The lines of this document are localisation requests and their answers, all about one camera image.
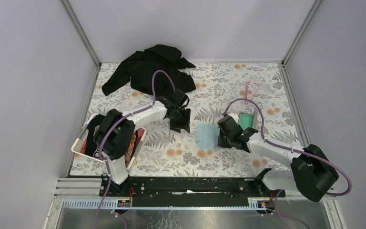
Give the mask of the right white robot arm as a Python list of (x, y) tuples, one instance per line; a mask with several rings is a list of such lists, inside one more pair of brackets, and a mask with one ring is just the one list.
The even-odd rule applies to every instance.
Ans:
[(318, 202), (339, 179), (337, 171), (326, 163), (327, 157), (318, 146), (279, 146), (278, 141), (263, 139), (256, 129), (242, 129), (229, 115), (220, 119), (217, 125), (220, 147), (259, 154), (287, 167), (285, 171), (270, 169), (258, 175), (260, 180), (255, 182), (254, 190), (262, 197), (273, 190), (283, 189), (298, 191), (308, 200)]

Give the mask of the light blue cleaning cloth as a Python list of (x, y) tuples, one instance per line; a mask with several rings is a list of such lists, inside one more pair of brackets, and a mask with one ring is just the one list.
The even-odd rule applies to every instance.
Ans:
[(218, 147), (219, 127), (215, 124), (198, 123), (196, 143), (201, 149), (213, 150)]

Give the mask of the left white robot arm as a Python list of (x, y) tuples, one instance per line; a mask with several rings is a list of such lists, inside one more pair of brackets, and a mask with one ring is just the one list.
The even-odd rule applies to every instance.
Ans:
[(112, 109), (107, 113), (93, 135), (93, 140), (107, 166), (113, 193), (123, 196), (128, 192), (126, 179), (129, 173), (125, 155), (135, 131), (152, 122), (167, 119), (170, 130), (190, 132), (189, 101), (188, 95), (176, 89), (171, 95), (158, 96), (143, 107), (126, 112)]

